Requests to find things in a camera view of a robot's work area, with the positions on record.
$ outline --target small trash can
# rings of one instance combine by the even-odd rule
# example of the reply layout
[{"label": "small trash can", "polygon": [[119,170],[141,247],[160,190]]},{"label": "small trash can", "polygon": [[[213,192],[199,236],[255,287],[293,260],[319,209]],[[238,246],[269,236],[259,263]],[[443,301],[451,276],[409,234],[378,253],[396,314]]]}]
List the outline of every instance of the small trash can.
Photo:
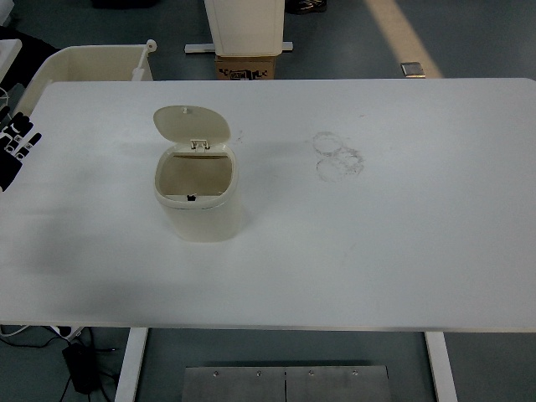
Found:
[{"label": "small trash can", "polygon": [[200,106],[163,107],[153,120],[175,142],[158,162],[154,190],[178,235],[197,242],[235,235],[241,204],[236,157],[226,145],[227,121]]}]

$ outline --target cream plastic storage bin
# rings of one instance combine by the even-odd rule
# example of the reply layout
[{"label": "cream plastic storage bin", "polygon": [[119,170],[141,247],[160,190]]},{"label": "cream plastic storage bin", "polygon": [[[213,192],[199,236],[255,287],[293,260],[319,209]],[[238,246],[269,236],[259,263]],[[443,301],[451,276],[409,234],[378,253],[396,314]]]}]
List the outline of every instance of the cream plastic storage bin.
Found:
[{"label": "cream plastic storage bin", "polygon": [[15,111],[30,116],[44,89],[58,81],[152,81],[147,61],[157,43],[70,46],[39,67]]},{"label": "cream plastic storage bin", "polygon": [[218,56],[277,56],[283,50],[284,0],[204,0]]},{"label": "cream plastic storage bin", "polygon": [[167,106],[154,114],[163,137],[175,145],[157,165],[154,190],[178,235],[185,240],[215,242],[240,227],[236,157],[225,144],[227,121],[200,106]]}]

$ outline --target trash can lid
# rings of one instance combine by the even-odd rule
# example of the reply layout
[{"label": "trash can lid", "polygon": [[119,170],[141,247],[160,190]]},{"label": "trash can lid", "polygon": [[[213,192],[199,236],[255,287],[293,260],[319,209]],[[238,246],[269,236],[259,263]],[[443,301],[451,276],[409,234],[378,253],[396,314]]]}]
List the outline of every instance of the trash can lid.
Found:
[{"label": "trash can lid", "polygon": [[152,119],[164,138],[177,143],[205,140],[212,145],[227,142],[231,137],[227,121],[201,106],[166,106],[158,109]]}]

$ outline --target metal plate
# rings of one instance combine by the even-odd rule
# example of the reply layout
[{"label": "metal plate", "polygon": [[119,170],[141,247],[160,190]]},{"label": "metal plate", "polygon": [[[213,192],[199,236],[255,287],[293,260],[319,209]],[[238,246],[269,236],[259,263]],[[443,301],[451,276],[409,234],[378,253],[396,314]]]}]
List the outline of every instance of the metal plate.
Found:
[{"label": "metal plate", "polygon": [[418,62],[400,63],[404,77],[406,78],[426,78],[422,66]]},{"label": "metal plate", "polygon": [[285,368],[186,368],[183,402],[209,401],[285,402]]},{"label": "metal plate", "polygon": [[385,366],[186,368],[183,402],[389,402]]},{"label": "metal plate", "polygon": [[389,402],[385,366],[286,369],[287,402]]}]

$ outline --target shoe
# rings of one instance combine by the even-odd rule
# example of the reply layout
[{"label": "shoe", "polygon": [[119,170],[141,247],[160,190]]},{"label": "shoe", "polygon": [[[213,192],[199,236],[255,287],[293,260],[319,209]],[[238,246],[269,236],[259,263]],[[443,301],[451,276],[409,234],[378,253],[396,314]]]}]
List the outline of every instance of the shoe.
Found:
[{"label": "shoe", "polygon": [[285,11],[289,14],[323,13],[327,9],[327,0],[287,0]]}]

